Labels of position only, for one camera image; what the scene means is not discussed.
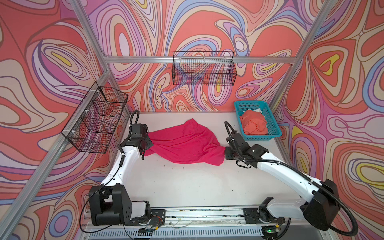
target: white tabletop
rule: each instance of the white tabletop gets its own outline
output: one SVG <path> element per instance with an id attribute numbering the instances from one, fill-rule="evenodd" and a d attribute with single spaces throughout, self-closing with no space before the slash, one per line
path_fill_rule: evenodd
<path id="1" fill-rule="evenodd" d="M 239 129 L 235 113 L 142 113 L 138 123 L 147 124 L 153 132 L 192 118 L 209 128 L 222 146 L 228 146 L 224 121 Z M 248 143 L 260 144 L 282 159 L 274 139 Z M 220 166 L 175 164 L 157 154 L 138 160 L 124 185 L 132 201 L 147 200 L 151 207 L 255 205 L 266 197 L 298 198 L 291 188 L 268 173 L 240 168 L 234 160 L 224 160 Z"/>

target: orange cloth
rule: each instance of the orange cloth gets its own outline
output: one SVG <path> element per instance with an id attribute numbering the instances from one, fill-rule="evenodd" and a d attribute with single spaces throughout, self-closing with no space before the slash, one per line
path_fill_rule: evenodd
<path id="1" fill-rule="evenodd" d="M 247 110 L 240 116 L 240 121 L 246 135 L 266 135 L 268 133 L 265 117 L 259 112 Z"/>

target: teal plastic basket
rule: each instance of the teal plastic basket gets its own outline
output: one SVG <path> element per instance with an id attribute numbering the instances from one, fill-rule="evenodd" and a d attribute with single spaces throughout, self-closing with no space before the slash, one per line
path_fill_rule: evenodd
<path id="1" fill-rule="evenodd" d="M 246 135 L 244 133 L 243 127 L 241 125 L 240 116 L 243 115 L 244 111 L 251 109 L 256 110 L 260 108 L 263 112 L 262 114 L 267 121 L 266 127 L 268 128 L 267 135 Z M 236 101 L 235 109 L 237 114 L 237 121 L 240 125 L 240 132 L 243 135 L 246 141 L 268 141 L 274 137 L 280 137 L 282 135 L 279 126 L 275 120 L 275 117 L 272 114 L 271 109 L 268 106 L 268 103 L 264 101 Z"/>

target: hanging wire basket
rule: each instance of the hanging wire basket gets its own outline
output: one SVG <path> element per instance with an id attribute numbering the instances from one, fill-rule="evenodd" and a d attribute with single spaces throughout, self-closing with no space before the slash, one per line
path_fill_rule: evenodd
<path id="1" fill-rule="evenodd" d="M 106 153 L 128 95 L 112 87 L 97 87 L 92 100 L 66 136 L 79 152 Z"/>
<path id="2" fill-rule="evenodd" d="M 233 86 L 237 72 L 232 51 L 174 51 L 174 85 Z"/>

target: red fabric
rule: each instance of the red fabric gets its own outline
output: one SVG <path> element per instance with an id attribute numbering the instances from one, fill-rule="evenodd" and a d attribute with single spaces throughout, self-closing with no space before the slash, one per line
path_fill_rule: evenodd
<path id="1" fill-rule="evenodd" d="M 153 146 L 145 155 L 157 153 L 161 157 L 182 164 L 206 162 L 219 166 L 224 161 L 225 147 L 216 136 L 194 119 L 183 125 L 149 133 Z"/>
<path id="2" fill-rule="evenodd" d="M 265 117 L 259 112 L 246 110 L 240 116 L 240 121 L 246 135 L 266 135 L 268 133 Z"/>

